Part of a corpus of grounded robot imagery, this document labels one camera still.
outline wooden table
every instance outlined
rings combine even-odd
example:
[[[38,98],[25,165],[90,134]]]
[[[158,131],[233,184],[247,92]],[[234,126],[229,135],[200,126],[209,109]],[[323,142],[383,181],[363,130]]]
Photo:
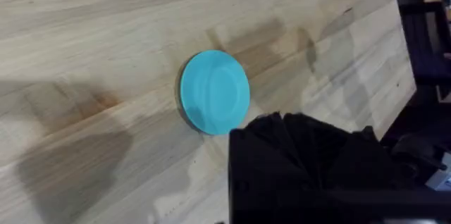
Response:
[[[0,0],[0,223],[228,221],[228,137],[193,130],[184,63],[246,70],[245,125],[304,111],[380,137],[415,90],[396,0]]]

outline blue plate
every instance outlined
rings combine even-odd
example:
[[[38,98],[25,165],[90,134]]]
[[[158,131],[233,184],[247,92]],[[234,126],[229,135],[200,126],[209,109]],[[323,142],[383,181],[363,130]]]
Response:
[[[180,82],[187,117],[210,135],[229,133],[249,108],[249,82],[241,65],[222,51],[203,51],[188,62]]]

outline black cloth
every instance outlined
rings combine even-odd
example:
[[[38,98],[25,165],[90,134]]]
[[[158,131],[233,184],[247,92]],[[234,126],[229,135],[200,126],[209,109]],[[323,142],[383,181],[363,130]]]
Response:
[[[328,191],[409,186],[372,129],[348,133],[304,114],[258,117],[230,132],[231,223],[360,223]]]

